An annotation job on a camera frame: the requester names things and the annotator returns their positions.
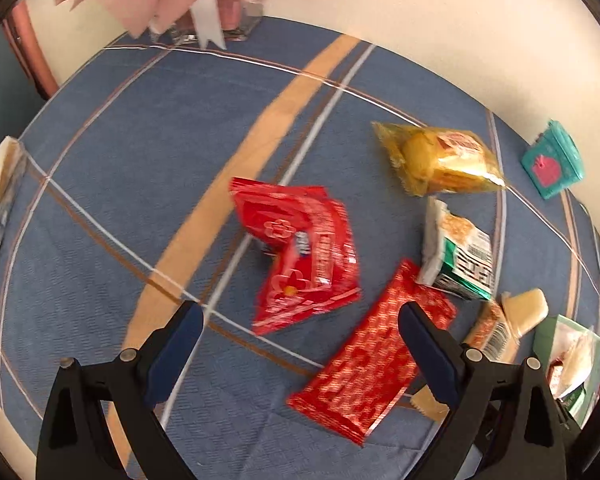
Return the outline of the teal toy box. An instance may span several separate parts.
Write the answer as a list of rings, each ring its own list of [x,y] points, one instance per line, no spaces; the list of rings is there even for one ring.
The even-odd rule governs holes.
[[[528,146],[520,163],[543,200],[549,200],[585,177],[577,145],[562,124],[553,119]]]

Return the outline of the steamed bun packet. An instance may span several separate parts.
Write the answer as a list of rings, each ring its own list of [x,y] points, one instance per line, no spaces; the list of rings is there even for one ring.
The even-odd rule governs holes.
[[[562,359],[562,372],[555,391],[556,398],[562,398],[585,382],[590,376],[597,350],[597,335],[586,330],[580,333],[577,341]]]

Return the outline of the orange cream biscuit packet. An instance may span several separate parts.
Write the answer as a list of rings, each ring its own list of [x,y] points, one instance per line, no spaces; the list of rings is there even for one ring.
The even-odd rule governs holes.
[[[476,324],[464,343],[480,350],[489,361],[504,364],[514,362],[519,348],[519,340],[512,333],[503,308],[494,301],[482,304]],[[428,386],[412,395],[411,406],[435,422],[442,422],[449,413],[449,408],[434,398]]]

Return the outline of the glass vase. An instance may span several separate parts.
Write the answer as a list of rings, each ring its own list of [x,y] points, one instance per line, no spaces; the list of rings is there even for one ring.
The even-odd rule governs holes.
[[[245,41],[263,16],[263,4],[248,0],[197,0],[164,32],[151,25],[153,40],[167,34],[177,46],[226,50],[232,41]]]

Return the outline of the blue plaid tablecloth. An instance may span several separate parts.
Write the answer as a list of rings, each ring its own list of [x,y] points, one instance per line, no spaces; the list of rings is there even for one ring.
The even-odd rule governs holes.
[[[446,203],[492,237],[498,287],[542,289],[551,314],[597,321],[600,234],[585,208],[540,196],[519,161],[526,141],[501,118],[365,41],[278,18],[220,53],[124,37],[35,113],[0,250],[0,404],[27,454],[61,358],[109,361],[196,298],[210,324],[166,432],[197,477],[402,478],[434,429],[405,401],[363,445],[287,405],[420,256],[426,204],[403,191],[374,122],[477,133],[509,189]],[[343,203],[360,300],[254,336],[270,260],[234,213],[235,176],[317,184]]]

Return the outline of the yellow soft bread packet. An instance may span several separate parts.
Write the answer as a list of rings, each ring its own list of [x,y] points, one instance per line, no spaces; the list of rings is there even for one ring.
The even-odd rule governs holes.
[[[494,192],[505,186],[495,155],[471,131],[388,122],[372,127],[411,196]]]

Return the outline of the pudding jelly cup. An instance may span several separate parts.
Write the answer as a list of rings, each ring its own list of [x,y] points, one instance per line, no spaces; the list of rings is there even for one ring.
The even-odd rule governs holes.
[[[548,304],[544,292],[539,288],[515,296],[504,292],[501,300],[504,314],[516,338],[531,332],[548,315]]]

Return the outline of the green white snack packet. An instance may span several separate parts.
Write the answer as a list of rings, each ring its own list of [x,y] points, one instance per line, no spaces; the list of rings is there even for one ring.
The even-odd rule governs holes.
[[[427,200],[417,283],[465,300],[493,297],[490,236],[433,197]]]

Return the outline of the red flower snack packet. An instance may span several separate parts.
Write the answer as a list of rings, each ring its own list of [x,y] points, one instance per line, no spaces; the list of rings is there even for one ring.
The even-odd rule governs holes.
[[[234,177],[230,197],[242,226],[273,256],[253,333],[273,333],[361,298],[347,209],[327,188]]]

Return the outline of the pink chair back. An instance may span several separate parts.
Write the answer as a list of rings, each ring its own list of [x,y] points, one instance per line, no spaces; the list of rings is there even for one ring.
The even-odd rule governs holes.
[[[49,100],[59,86],[38,43],[26,0],[19,0],[7,13],[2,29],[27,78],[38,94]]]

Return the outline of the red patterned wafer packet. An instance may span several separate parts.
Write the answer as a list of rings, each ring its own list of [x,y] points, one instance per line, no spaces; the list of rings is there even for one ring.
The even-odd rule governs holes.
[[[446,330],[456,307],[443,292],[416,282],[419,267],[401,261],[363,321],[327,365],[287,405],[357,445],[400,400],[418,368],[399,333],[398,314],[417,302],[435,326]]]

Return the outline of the teal rimmed white tray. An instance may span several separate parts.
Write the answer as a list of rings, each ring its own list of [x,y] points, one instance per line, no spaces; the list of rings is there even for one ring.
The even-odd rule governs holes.
[[[550,393],[582,427],[600,386],[600,336],[556,315],[536,326],[532,349],[545,370]]]

